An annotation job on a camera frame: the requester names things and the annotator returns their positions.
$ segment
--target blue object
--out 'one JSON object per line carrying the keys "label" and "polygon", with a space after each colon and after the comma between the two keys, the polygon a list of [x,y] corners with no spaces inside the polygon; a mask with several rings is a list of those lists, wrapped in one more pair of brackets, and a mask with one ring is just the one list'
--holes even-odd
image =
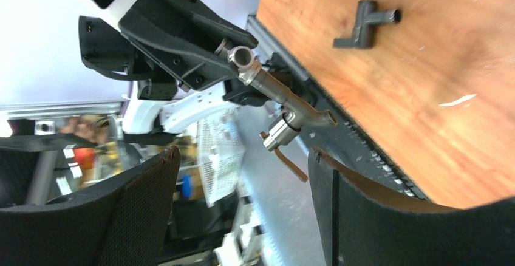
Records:
{"label": "blue object", "polygon": [[191,176],[184,175],[184,177],[182,177],[182,182],[180,193],[184,198],[189,198],[191,196]]}

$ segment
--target white wall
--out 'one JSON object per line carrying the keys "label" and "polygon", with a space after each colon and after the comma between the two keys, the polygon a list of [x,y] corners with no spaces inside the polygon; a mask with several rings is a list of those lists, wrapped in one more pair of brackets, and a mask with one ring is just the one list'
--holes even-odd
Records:
{"label": "white wall", "polygon": [[[259,0],[202,0],[244,26]],[[0,0],[0,109],[22,104],[121,101],[127,84],[85,68],[78,46],[79,0]]]}

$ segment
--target light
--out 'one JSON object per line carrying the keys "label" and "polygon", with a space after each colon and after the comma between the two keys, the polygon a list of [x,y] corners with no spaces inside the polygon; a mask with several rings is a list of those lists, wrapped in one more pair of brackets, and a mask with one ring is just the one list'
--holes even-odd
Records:
{"label": "light", "polygon": [[0,120],[0,137],[10,137],[13,135],[13,129],[7,120]]}

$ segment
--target black bracket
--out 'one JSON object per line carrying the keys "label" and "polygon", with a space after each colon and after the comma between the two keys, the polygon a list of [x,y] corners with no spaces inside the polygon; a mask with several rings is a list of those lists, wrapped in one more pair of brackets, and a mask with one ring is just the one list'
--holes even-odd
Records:
{"label": "black bracket", "polygon": [[333,47],[371,49],[375,29],[382,24],[397,24],[401,21],[402,12],[399,9],[378,11],[377,1],[361,0],[358,3],[356,23],[352,29],[351,38],[335,38]]}

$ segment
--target floor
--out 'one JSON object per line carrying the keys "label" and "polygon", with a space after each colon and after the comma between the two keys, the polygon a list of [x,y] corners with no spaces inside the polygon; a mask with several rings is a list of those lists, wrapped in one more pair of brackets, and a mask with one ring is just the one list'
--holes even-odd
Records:
{"label": "floor", "polygon": [[403,20],[334,49],[359,0],[261,0],[257,18],[434,201],[515,194],[515,0],[377,0]]}

